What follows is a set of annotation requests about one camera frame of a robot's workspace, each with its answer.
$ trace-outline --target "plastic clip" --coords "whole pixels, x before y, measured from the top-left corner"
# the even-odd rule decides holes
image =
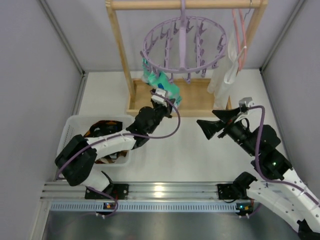
[[[189,33],[191,29],[193,29],[194,26],[190,27],[190,20],[188,19],[188,22],[186,24],[186,33]]]
[[[153,73],[156,75],[157,78],[159,78],[160,76],[160,71],[159,69],[155,68],[154,66],[152,67],[152,71]]]
[[[217,67],[219,67],[218,62],[216,62],[215,64],[213,64],[213,65],[211,66],[212,69],[216,69]]]
[[[204,43],[204,40],[203,39],[200,39],[199,41],[199,44],[200,46]],[[196,53],[197,52],[197,45],[194,46],[194,52]]]
[[[203,69],[201,73],[201,77],[204,78],[206,76],[207,69]]]
[[[173,35],[176,35],[177,32],[179,32],[179,29],[177,28],[177,22],[174,22],[174,27],[173,27]]]
[[[171,77],[169,78],[169,83],[173,84],[174,83],[174,74],[171,73]]]
[[[204,21],[201,22],[199,27],[199,35],[201,36],[207,29],[203,29],[204,27]]]
[[[219,50],[219,53],[220,51],[223,49],[223,44],[222,44],[222,41],[224,40],[224,34],[220,37],[220,40],[219,40],[219,43],[218,43],[218,46],[216,47],[217,50]]]
[[[305,193],[306,193],[306,190],[307,190],[307,186],[304,187],[303,191],[300,192],[297,197],[299,198],[300,196],[302,196],[303,194],[305,194]]]
[[[191,83],[191,73],[189,72],[186,78],[183,78],[187,84]]]
[[[156,42],[158,41],[158,36],[155,38],[154,40],[154,32],[151,33],[151,41],[150,41],[150,46],[148,47],[147,51],[150,52],[151,49],[153,48],[153,46],[156,44]]]
[[[160,39],[163,39],[165,36],[169,34],[169,29],[166,32],[163,32],[164,30],[164,25],[161,27],[161,33],[160,33]]]

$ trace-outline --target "wire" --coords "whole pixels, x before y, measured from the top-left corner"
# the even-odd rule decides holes
[[[254,215],[256,215],[260,211],[261,207],[262,207],[262,204],[259,203],[259,205],[255,208],[255,210],[253,210],[253,212],[249,214],[249,217],[253,217]]]
[[[245,130],[249,130],[249,128],[250,128],[250,122],[249,122],[248,118],[243,118],[243,119],[241,120],[241,123],[242,123],[243,120],[245,120],[245,123],[246,123]]]
[[[234,203],[235,201],[237,201],[237,199],[234,199],[234,200],[232,200],[232,201],[225,201],[225,200],[223,200],[226,204],[232,204],[232,203]]]
[[[261,141],[261,137],[262,137],[262,131],[263,131],[263,127],[264,127],[264,120],[265,120],[265,115],[266,115],[266,109],[264,106],[258,105],[258,106],[252,106],[248,108],[249,110],[253,110],[253,109],[261,109],[261,120],[260,120],[260,125],[259,125],[259,129],[258,129],[258,134],[257,134],[257,138],[256,138],[256,144],[255,144],[255,166],[256,166],[256,170],[259,173],[259,175],[261,176],[261,178],[263,180],[265,180],[266,182],[269,183],[273,183],[273,184],[285,184],[288,186],[291,186],[293,188],[298,189],[299,191],[301,191],[302,193],[304,193],[312,202],[314,202],[315,205],[319,205],[319,202],[317,201],[317,199],[315,199],[310,193],[306,192],[302,187],[288,182],[288,181],[280,181],[280,180],[271,180],[268,179],[267,177],[265,177],[261,171],[260,168],[260,160],[259,160],[259,149],[260,149],[260,141]]]
[[[117,211],[118,208],[119,208],[119,202],[118,202],[117,199],[115,199],[114,197],[110,196],[110,195],[107,194],[107,193],[104,193],[104,192],[102,192],[102,191],[98,191],[98,190],[94,189],[93,187],[87,186],[87,188],[88,188],[89,190],[91,190],[91,191],[96,192],[97,194],[101,194],[102,196],[105,196],[105,197],[107,197],[108,199],[111,199],[112,201],[114,201],[114,203],[115,203],[115,208],[114,208],[113,212],[111,212],[110,214],[106,215],[106,217],[111,217],[111,216],[113,216],[113,215],[116,214],[116,211]]]

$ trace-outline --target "white plastic basket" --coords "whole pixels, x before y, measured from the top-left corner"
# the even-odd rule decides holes
[[[57,155],[64,149],[64,147],[70,142],[70,140],[78,134],[84,135],[89,128],[101,121],[119,121],[122,122],[122,129],[127,128],[134,122],[134,118],[130,115],[120,116],[86,116],[86,115],[74,115],[68,118],[62,131],[60,142],[57,149]],[[116,162],[109,164],[94,164],[99,167],[123,167],[131,160],[132,151],[128,151],[126,156],[120,156]]]

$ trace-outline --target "purple clip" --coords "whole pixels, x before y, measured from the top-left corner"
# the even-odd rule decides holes
[[[147,55],[149,54],[149,51],[148,51],[148,44],[147,44],[147,42],[146,42],[146,41],[143,43],[143,50],[145,51],[145,53],[146,53]]]
[[[170,39],[170,49],[172,48],[172,44],[171,44],[171,41],[173,40],[174,38],[172,37],[171,39]],[[165,40],[165,47],[168,47],[168,40],[169,40],[169,38],[167,38],[166,40]]]
[[[174,74],[171,73],[171,77],[169,78],[169,83],[173,84],[174,83]]]
[[[173,27],[173,35],[176,35],[177,32],[179,32],[179,29],[177,28],[177,22],[174,22],[174,27]]]
[[[156,44],[156,41],[158,40],[158,36],[155,38],[155,40],[154,40],[154,33],[152,32],[151,33],[151,41],[150,41],[150,46],[149,46],[149,48],[147,49],[147,51],[148,52],[150,52],[151,51],[151,49],[152,49],[152,47]]]
[[[188,19],[188,23],[186,24],[186,33],[189,33],[194,26],[190,27],[190,20]]]
[[[201,50],[200,50],[200,57],[202,57],[204,53],[205,53],[205,50],[204,50],[204,49],[201,49]]]
[[[218,43],[218,46],[216,47],[217,50],[219,50],[219,53],[222,51],[223,47],[226,45],[225,44],[222,44],[222,41],[224,40],[224,34],[220,37],[220,40],[219,40],[219,43]]]
[[[188,73],[186,78],[183,78],[187,84],[191,83],[191,73]]]
[[[201,36],[207,29],[202,29],[204,27],[204,21],[201,22],[199,27],[199,35]]]
[[[204,43],[204,40],[203,39],[200,39],[199,41],[199,47],[201,47],[201,45]],[[197,45],[194,46],[194,52],[196,53],[197,52]]]
[[[204,78],[206,76],[207,69],[203,69],[201,73],[201,77]]]
[[[160,76],[160,71],[159,69],[155,68],[154,66],[152,67],[152,71],[155,74],[156,78],[159,78]]]
[[[193,43],[194,43],[194,44],[197,43],[197,35],[198,35],[198,33],[196,33],[196,34],[194,35],[194,39],[193,39]]]
[[[217,67],[219,67],[219,66],[218,66],[218,62],[216,62],[215,64],[213,64],[211,68],[212,68],[212,69],[216,69]]]
[[[142,64],[143,64],[143,66],[146,68],[146,70],[148,71],[148,73],[151,73],[151,66],[145,64],[144,62],[143,62]]]
[[[164,24],[161,27],[160,39],[163,39],[169,33],[169,29],[166,32],[163,32],[163,30],[164,30]]]

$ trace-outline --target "wooden rack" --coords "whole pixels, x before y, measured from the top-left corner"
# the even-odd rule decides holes
[[[246,30],[247,48],[251,45],[259,23],[263,17],[268,0],[185,0],[186,9],[254,9]],[[136,116],[140,108],[151,106],[150,86],[140,79],[132,79],[124,43],[117,18],[117,10],[172,10],[181,9],[181,0],[106,0],[106,10],[110,19],[112,31],[119,49],[121,64],[129,89],[129,101],[126,112]],[[180,88],[182,97],[179,113],[182,117],[212,117],[215,97],[207,92],[210,78],[191,79],[191,84],[182,79],[174,81]],[[230,98],[226,109],[231,108]]]

